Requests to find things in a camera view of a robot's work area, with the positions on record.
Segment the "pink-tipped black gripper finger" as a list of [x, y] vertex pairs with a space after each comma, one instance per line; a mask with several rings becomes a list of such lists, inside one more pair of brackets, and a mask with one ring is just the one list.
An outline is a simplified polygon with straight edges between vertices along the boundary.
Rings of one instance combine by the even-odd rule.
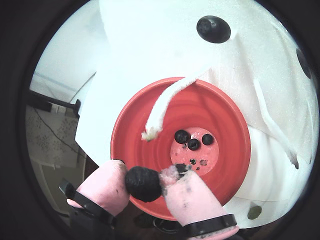
[[59, 184], [71, 206], [70, 228], [81, 240], [115, 240], [116, 216], [129, 203], [125, 187], [127, 167], [121, 160], [108, 160], [79, 187], [63, 179]]

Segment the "stained pink-tipped gripper finger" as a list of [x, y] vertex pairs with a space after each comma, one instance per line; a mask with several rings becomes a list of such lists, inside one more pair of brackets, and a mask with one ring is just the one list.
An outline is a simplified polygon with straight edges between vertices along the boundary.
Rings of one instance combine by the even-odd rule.
[[172, 165], [159, 179], [166, 206], [187, 240], [225, 240], [239, 231], [234, 215], [190, 166]]

